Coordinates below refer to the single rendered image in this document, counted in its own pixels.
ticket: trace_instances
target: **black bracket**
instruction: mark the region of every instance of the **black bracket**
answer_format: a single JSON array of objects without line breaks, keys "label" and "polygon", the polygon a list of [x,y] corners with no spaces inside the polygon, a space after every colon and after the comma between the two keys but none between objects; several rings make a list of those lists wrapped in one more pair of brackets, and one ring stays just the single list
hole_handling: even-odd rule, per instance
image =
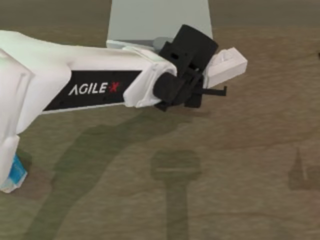
[{"label": "black bracket", "polygon": [[153,94],[161,102],[155,106],[162,111],[181,104],[187,108],[199,108],[203,95],[226,96],[227,87],[223,90],[204,89],[203,72],[218,47],[202,32],[183,25],[173,42],[166,42],[159,52],[159,56],[176,66],[177,76],[164,73],[157,80]]}]

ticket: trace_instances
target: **red letter x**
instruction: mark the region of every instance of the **red letter x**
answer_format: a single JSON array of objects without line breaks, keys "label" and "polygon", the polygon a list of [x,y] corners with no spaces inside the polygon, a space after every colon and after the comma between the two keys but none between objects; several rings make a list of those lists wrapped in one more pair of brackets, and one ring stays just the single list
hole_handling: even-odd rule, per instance
[{"label": "red letter x", "polygon": [[119,87],[119,82],[112,82],[111,86],[109,87],[110,93],[116,93],[118,87]]}]

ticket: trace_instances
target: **robotic arm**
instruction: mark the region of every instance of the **robotic arm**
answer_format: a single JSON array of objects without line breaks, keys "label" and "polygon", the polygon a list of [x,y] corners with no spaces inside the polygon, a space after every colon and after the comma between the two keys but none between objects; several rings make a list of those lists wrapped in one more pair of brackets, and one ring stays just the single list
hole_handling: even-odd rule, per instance
[{"label": "robotic arm", "polygon": [[41,114],[112,105],[199,108],[203,94],[225,96],[226,88],[204,89],[217,49],[187,25],[158,54],[130,45],[60,45],[0,30],[0,186],[13,170],[18,134]]}]

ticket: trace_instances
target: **black plastic part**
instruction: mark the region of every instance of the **black plastic part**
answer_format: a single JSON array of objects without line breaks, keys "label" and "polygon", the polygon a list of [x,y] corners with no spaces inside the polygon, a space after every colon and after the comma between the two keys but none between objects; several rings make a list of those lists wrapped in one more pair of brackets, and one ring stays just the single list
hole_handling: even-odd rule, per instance
[{"label": "black plastic part", "polygon": [[74,109],[124,102],[124,92],[141,71],[72,71],[71,79],[45,108]]},{"label": "black plastic part", "polygon": [[214,40],[202,32],[183,25],[173,42],[166,42],[159,52],[161,57],[176,66],[177,76],[166,73],[165,77],[158,79],[153,87],[153,94],[161,102],[156,107],[162,111],[180,104],[188,108],[199,108],[203,94],[225,96],[226,92],[220,90],[203,89],[203,72],[218,47]]}]

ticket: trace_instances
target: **wooden surface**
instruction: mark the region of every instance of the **wooden surface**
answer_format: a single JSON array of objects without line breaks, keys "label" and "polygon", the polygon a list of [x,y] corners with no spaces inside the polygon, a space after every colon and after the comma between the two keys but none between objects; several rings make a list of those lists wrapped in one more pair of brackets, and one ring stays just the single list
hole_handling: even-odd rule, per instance
[{"label": "wooden surface", "polygon": [[[10,1],[1,5],[23,10]],[[110,7],[95,1],[96,11]],[[249,62],[226,83],[228,96],[165,114],[116,106],[39,117],[18,151],[29,176],[0,197],[1,240],[320,239],[319,4],[233,0],[230,10],[226,2],[211,4],[215,40]],[[97,14],[86,15],[91,25],[53,16],[45,27],[27,25],[28,14],[0,22],[46,40],[103,45]]]}]

